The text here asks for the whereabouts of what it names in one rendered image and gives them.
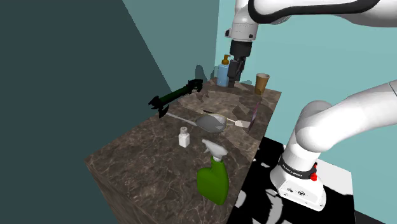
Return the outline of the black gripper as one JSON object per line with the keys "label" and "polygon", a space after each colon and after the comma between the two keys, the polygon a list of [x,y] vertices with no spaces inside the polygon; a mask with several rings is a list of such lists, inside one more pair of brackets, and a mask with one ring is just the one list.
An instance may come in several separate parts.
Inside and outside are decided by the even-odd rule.
{"label": "black gripper", "polygon": [[230,55],[233,55],[235,60],[231,60],[228,67],[228,87],[234,87],[236,77],[240,81],[241,74],[244,70],[246,57],[250,56],[252,49],[252,42],[231,40]]}

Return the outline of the blue soap dispenser orange pump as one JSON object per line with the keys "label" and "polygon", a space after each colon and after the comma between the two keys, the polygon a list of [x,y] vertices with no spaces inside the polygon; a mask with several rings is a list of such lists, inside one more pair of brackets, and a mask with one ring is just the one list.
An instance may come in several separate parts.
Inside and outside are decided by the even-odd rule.
{"label": "blue soap dispenser orange pump", "polygon": [[221,64],[218,66],[217,85],[221,87],[228,85],[229,56],[224,55]]}

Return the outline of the brown cup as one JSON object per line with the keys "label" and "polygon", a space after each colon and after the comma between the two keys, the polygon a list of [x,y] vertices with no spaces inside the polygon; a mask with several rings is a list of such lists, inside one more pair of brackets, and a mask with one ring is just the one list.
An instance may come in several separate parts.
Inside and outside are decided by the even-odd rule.
{"label": "brown cup", "polygon": [[257,73],[256,74],[256,83],[254,88],[254,93],[257,95],[262,95],[267,86],[268,80],[270,76],[266,73]]}

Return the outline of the green and black hand tool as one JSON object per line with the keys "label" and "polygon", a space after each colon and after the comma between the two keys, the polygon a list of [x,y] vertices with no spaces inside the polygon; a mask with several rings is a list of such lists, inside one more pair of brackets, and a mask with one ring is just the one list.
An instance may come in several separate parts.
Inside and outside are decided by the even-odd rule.
{"label": "green and black hand tool", "polygon": [[192,94],[193,90],[200,92],[202,90],[202,87],[203,87],[203,79],[189,80],[184,87],[176,91],[173,91],[163,97],[159,97],[157,95],[154,98],[152,98],[152,100],[150,100],[148,104],[153,106],[152,109],[158,110],[159,118],[161,118],[164,115],[166,115],[166,113],[168,112],[169,103],[186,94]]}

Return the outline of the white salt shaker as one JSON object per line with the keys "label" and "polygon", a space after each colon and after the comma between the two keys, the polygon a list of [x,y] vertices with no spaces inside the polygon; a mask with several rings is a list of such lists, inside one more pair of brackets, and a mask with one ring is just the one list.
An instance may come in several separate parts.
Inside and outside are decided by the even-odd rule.
{"label": "white salt shaker", "polygon": [[190,134],[187,127],[181,127],[179,133],[179,145],[186,148],[190,143]]}

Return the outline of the green spray bottle white trigger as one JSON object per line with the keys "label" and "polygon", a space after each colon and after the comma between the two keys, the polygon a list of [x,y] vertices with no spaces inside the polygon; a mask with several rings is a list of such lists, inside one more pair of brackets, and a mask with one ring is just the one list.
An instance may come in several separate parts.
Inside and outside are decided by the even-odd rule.
{"label": "green spray bottle white trigger", "polygon": [[223,205],[229,190],[229,178],[223,157],[228,151],[210,140],[203,139],[205,153],[211,153],[211,166],[197,171],[197,190],[211,202]]}

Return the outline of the black and white robot stand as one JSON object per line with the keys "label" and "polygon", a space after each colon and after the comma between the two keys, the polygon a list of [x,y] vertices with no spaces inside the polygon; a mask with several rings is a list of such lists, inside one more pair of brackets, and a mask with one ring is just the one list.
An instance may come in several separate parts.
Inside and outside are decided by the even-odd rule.
{"label": "black and white robot stand", "polygon": [[284,146],[264,137],[254,156],[238,199],[226,224],[358,224],[352,176],[347,170],[322,160],[317,174],[324,183],[326,205],[320,212],[279,196],[270,181]]}

